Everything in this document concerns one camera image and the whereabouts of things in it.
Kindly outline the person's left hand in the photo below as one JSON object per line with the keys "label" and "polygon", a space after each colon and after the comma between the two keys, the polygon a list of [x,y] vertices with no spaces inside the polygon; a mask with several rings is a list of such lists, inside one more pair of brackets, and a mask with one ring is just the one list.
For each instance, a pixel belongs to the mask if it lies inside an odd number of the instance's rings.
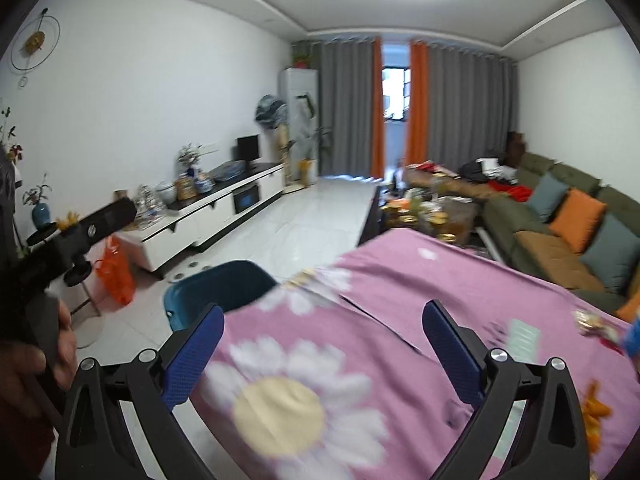
{"label": "person's left hand", "polygon": [[[63,391],[70,390],[77,370],[77,340],[72,329],[72,317],[66,304],[58,302],[58,357],[52,367],[56,383]],[[1,347],[1,401],[16,408],[27,418],[38,418],[42,409],[27,390],[26,380],[47,368],[44,353],[30,344],[5,344]]]}

